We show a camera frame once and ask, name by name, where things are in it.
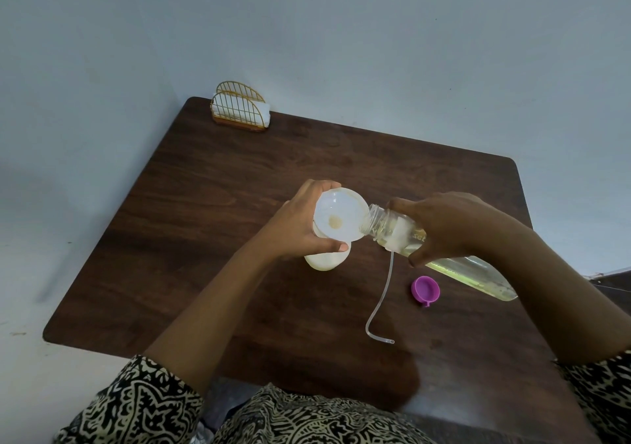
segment plastic bottle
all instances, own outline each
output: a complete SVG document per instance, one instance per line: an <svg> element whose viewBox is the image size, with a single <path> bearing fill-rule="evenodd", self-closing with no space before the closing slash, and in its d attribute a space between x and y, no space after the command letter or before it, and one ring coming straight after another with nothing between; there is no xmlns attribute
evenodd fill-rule
<svg viewBox="0 0 631 444"><path fill-rule="evenodd" d="M423 229L409 216L383 209L378 205L370 206L360 229L363 234L372 236L388 251L405 257L419 249L426 236ZM504 276L479 258L442 258L432 261L427 266L502 301L510 301L517 297Z"/></svg>

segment wooden table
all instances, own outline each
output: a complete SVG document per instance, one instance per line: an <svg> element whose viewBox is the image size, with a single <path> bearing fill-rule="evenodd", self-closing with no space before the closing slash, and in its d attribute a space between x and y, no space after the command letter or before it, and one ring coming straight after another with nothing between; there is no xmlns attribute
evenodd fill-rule
<svg viewBox="0 0 631 444"><path fill-rule="evenodd" d="M364 129L272 113L265 133L220 127L190 98L44 330L44 339L129 357L142 352L308 177L368 203L459 190L530 225L515 163ZM368 338L389 253L364 238L330 272L303 259L261 284L221 373L352 397L551 441L587 435L552 355L518 300L505 303L397 256ZM442 288L430 308L409 283Z"/></svg>

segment purple bottle lid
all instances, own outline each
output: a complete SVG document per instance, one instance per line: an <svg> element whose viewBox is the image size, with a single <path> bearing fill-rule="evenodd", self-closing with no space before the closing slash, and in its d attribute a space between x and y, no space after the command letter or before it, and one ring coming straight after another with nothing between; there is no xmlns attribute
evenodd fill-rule
<svg viewBox="0 0 631 444"><path fill-rule="evenodd" d="M422 305L429 306L440 296L438 283L429 276L419 276L410 286L412 296Z"/></svg>

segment person's right hand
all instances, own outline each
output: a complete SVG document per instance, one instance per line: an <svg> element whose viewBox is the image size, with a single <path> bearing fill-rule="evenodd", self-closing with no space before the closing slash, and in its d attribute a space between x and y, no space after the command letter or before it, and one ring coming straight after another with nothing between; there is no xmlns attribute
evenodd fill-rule
<svg viewBox="0 0 631 444"><path fill-rule="evenodd" d="M434 193L422 201L390 200L387 208L412 218L427 234L409 256L421 267L439 258L477 256L488 261L508 236L526 228L469 193Z"/></svg>

